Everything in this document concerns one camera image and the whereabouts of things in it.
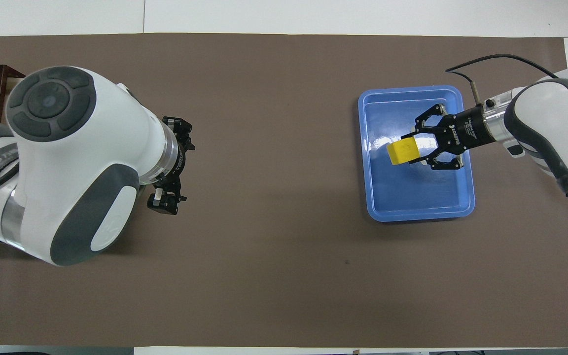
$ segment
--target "brown mat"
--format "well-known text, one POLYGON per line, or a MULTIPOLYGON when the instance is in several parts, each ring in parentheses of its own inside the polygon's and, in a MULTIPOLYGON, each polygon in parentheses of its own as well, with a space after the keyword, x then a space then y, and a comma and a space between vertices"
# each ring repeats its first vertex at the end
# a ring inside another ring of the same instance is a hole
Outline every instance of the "brown mat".
MULTIPOLYGON (((197 147, 179 216, 140 200, 92 261, 0 245, 0 344, 568 346, 568 201, 529 158, 475 150, 465 218, 380 224, 365 209, 361 92, 450 84, 467 107, 444 69, 497 52, 566 66, 561 38, 0 37, 0 63, 126 83, 191 122, 197 147)), ((465 72, 483 97, 542 76, 509 59, 465 72)))

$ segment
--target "blue plastic bin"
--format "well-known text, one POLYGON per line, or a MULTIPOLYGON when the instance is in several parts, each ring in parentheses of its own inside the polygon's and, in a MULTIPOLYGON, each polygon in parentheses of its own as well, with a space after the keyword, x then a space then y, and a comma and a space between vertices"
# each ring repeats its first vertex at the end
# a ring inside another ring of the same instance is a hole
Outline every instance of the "blue plastic bin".
MULTIPOLYGON (((367 210, 379 222, 457 218, 475 209, 470 156, 464 168, 434 171, 417 164, 391 164, 387 144, 409 133, 415 117, 442 103, 449 113, 463 110, 462 95, 451 86, 369 90, 358 100, 367 210)), ((431 117, 426 125, 435 125, 431 117)), ((417 135, 421 153, 435 149, 433 135, 417 135)), ((451 155, 442 155, 448 161, 451 155)))

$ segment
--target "white floor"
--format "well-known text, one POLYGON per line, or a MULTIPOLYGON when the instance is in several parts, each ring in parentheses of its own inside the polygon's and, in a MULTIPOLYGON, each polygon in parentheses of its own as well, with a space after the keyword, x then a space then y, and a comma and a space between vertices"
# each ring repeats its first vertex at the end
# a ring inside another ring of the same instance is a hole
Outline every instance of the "white floor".
MULTIPOLYGON (((152 32, 558 36, 568 0, 0 0, 0 36, 152 32)), ((141 348, 148 354, 320 354, 355 349, 141 348)), ((408 349, 365 349, 385 353, 408 349)))

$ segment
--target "yellow cube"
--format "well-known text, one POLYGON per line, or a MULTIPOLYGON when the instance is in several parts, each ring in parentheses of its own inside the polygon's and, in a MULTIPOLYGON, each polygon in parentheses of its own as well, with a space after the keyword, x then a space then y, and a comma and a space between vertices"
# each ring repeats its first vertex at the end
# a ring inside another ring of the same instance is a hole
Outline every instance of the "yellow cube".
POLYGON ((420 151, 418 150, 417 144, 415 144, 414 137, 408 137, 407 139, 387 144, 387 151, 390 153, 390 159, 393 165, 410 162, 420 157, 420 151))

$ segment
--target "round button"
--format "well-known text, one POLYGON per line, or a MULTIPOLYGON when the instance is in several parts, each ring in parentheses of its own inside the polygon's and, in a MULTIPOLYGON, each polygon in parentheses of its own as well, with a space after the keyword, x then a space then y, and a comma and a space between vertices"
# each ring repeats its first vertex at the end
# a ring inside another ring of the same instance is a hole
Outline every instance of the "round button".
POLYGON ((52 118, 67 108, 70 93, 59 83, 44 83, 32 89, 28 109, 36 117, 52 118))

